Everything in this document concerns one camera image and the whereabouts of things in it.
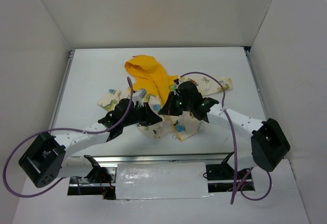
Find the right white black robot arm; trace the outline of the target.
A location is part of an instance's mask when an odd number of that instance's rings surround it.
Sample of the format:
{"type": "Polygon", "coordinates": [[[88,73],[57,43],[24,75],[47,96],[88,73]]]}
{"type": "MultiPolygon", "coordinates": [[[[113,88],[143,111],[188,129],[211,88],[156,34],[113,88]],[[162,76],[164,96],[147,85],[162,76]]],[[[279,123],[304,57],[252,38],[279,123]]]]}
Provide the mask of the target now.
{"type": "Polygon", "coordinates": [[[226,108],[221,102],[203,97],[195,84],[186,81],[170,92],[160,115],[180,116],[189,111],[194,118],[230,129],[251,144],[248,152],[229,154],[223,160],[222,172],[226,178],[235,178],[240,170],[259,167],[272,172],[290,151],[290,144],[279,123],[254,119],[226,108]]]}

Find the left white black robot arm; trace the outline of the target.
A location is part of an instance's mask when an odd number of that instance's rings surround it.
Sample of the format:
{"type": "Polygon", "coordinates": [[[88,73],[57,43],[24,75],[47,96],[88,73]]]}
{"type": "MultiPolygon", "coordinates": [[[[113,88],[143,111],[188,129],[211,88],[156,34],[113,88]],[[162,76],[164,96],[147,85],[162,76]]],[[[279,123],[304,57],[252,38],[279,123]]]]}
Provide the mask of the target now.
{"type": "Polygon", "coordinates": [[[144,127],[157,124],[162,118],[149,103],[140,104],[122,99],[105,117],[85,129],[65,129],[63,134],[48,131],[36,135],[32,144],[18,161],[35,187],[42,188],[56,178],[83,177],[93,183],[108,171],[90,155],[72,155],[88,147],[107,143],[123,132],[124,127],[138,124],[144,127]]]}

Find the yellow hooded dinosaur print jacket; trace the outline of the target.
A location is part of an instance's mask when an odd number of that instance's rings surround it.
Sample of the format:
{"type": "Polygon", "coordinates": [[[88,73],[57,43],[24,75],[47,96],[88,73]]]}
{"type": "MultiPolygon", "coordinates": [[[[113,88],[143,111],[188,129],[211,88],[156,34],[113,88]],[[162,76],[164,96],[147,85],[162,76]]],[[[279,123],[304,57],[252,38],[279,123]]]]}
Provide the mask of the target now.
{"type": "MultiPolygon", "coordinates": [[[[148,102],[154,112],[167,101],[169,92],[176,89],[174,80],[177,76],[169,76],[164,67],[152,56],[138,55],[125,63],[126,72],[135,78],[133,90],[146,92],[143,100],[148,102]]],[[[201,74],[187,74],[181,81],[193,82],[203,96],[209,96],[233,89],[232,79],[217,76],[217,81],[201,74]]],[[[130,97],[130,89],[109,89],[97,102],[97,105],[106,111],[114,110],[118,102],[130,97]]],[[[149,138],[161,138],[171,132],[176,139],[183,141],[201,132],[205,123],[197,120],[191,112],[184,112],[179,117],[164,116],[163,121],[151,125],[141,126],[138,129],[149,138]]]]}

